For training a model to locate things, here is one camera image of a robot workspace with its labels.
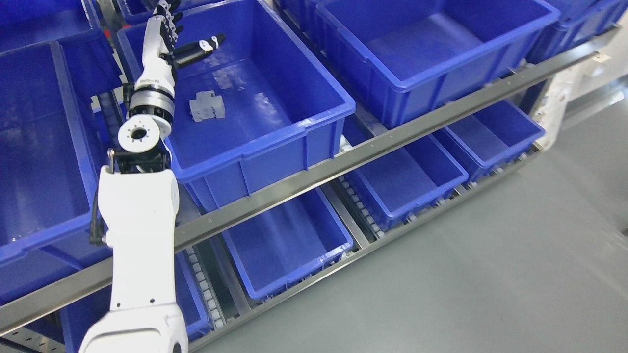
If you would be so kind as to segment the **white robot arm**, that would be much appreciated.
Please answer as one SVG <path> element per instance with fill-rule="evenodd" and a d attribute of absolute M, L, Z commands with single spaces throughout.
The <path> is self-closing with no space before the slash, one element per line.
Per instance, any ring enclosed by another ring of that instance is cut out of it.
<path fill-rule="evenodd" d="M 108 150 L 91 241 L 113 251 L 110 306 L 88 329 L 81 353 L 186 353 L 189 338 L 175 289 L 174 230 L 180 195 L 164 139 L 174 89 L 141 82 Z"/>

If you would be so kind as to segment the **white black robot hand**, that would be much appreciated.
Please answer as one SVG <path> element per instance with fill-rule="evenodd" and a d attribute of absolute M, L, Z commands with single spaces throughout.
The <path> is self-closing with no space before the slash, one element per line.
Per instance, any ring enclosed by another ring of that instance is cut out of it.
<path fill-rule="evenodd" d="M 175 95 L 177 69 L 200 62 L 213 54 L 226 40 L 224 33 L 176 47 L 183 26 L 181 1 L 160 0 L 146 23 L 143 38 L 143 72 L 135 81 L 135 91 L 152 90 Z"/>

